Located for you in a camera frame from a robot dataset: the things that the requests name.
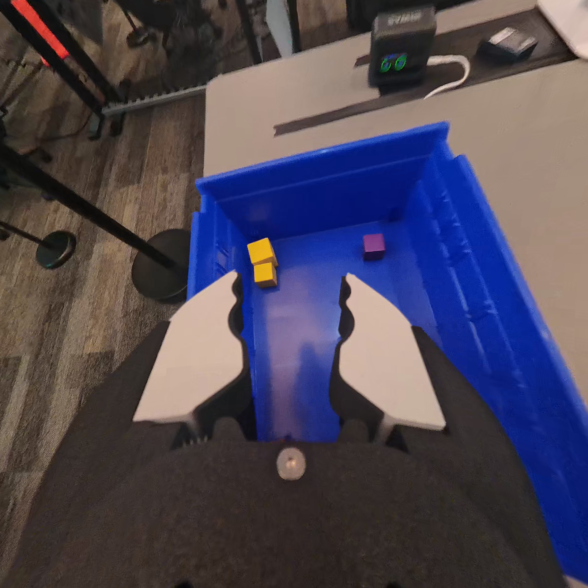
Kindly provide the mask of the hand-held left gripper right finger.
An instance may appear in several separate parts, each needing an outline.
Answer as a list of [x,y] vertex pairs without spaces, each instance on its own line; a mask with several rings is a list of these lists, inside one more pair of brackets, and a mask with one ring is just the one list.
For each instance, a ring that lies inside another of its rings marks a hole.
[[376,443],[397,425],[443,431],[446,418],[404,314],[351,273],[342,277],[339,307],[329,401],[340,420],[364,423]]

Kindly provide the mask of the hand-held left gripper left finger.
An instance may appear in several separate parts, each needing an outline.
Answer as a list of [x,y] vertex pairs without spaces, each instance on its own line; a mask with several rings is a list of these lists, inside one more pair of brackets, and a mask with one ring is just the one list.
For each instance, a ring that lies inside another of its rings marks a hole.
[[252,399],[242,276],[230,271],[169,320],[134,422],[215,422]]

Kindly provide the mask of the purple cube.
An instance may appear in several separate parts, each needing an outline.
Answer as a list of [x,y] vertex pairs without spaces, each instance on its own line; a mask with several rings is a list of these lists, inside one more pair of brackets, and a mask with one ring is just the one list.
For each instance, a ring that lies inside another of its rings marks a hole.
[[383,233],[371,233],[363,235],[363,260],[379,261],[386,254],[386,243]]

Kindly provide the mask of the blue plastic bin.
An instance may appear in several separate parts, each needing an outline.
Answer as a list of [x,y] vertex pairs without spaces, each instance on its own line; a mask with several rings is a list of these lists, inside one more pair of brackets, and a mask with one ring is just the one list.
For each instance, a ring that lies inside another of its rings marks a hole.
[[[443,349],[498,417],[566,575],[587,583],[587,411],[473,168],[435,123],[196,181],[187,297],[242,276],[256,431],[331,442],[342,276],[356,275]],[[363,235],[386,254],[363,260]],[[247,244],[268,238],[277,287]]]

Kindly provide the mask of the black round base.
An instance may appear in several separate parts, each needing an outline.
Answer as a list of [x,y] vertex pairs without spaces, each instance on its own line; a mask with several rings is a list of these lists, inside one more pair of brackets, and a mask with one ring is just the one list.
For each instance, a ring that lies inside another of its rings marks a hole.
[[131,269],[135,289],[144,297],[164,304],[182,303],[187,298],[190,232],[186,229],[161,231],[147,241],[175,263],[168,269],[138,252]]

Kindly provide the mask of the black round foot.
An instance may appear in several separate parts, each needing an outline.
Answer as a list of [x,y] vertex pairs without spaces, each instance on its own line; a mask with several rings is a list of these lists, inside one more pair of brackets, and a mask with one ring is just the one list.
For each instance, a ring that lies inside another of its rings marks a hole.
[[77,237],[64,230],[50,232],[40,241],[36,250],[36,261],[48,270],[63,266],[73,256]]

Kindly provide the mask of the black metal bar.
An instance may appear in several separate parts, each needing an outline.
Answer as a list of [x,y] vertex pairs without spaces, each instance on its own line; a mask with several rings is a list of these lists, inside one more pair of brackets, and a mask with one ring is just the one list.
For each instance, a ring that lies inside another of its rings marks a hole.
[[62,184],[50,174],[33,164],[28,158],[17,153],[9,146],[1,144],[1,163],[19,174],[28,182],[38,187],[42,192],[52,196],[57,202],[73,211],[77,215],[92,222],[110,235],[119,239],[136,251],[144,254],[160,266],[181,275],[180,266],[147,241],[137,236],[127,227],[120,224],[91,202],[78,195],[72,189]]

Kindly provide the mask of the black round device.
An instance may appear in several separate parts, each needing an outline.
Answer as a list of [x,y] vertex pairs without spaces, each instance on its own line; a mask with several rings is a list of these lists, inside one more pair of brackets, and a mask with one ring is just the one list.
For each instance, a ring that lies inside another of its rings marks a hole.
[[420,84],[436,32],[431,5],[378,14],[371,27],[369,86],[393,92]]

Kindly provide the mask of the black red-striped stand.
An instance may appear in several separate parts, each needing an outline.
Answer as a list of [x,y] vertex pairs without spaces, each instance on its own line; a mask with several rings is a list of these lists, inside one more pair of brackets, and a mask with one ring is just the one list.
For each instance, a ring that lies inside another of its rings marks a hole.
[[89,139],[99,140],[104,108],[122,95],[46,1],[1,1],[1,14],[88,107]]

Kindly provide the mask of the small black blue-edged device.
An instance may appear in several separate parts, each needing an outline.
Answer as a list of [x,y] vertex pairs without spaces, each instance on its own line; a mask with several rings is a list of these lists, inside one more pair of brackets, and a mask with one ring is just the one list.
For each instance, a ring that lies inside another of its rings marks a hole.
[[538,41],[535,36],[519,29],[505,27],[483,40],[477,48],[476,55],[493,63],[519,63],[532,55]]

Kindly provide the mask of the white tablet stand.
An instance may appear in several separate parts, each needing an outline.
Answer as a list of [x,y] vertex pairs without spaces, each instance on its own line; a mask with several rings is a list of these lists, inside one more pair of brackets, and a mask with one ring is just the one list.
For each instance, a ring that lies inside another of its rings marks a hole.
[[536,1],[566,46],[579,59],[587,60],[587,1]]

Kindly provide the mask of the grey ribbed rail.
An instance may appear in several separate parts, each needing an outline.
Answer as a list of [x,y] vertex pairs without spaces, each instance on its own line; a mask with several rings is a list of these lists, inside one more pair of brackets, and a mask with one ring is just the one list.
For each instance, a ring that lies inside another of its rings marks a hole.
[[182,88],[173,92],[158,93],[127,102],[111,103],[102,108],[102,116],[112,118],[151,107],[159,107],[176,101],[196,97],[206,92],[208,84]]

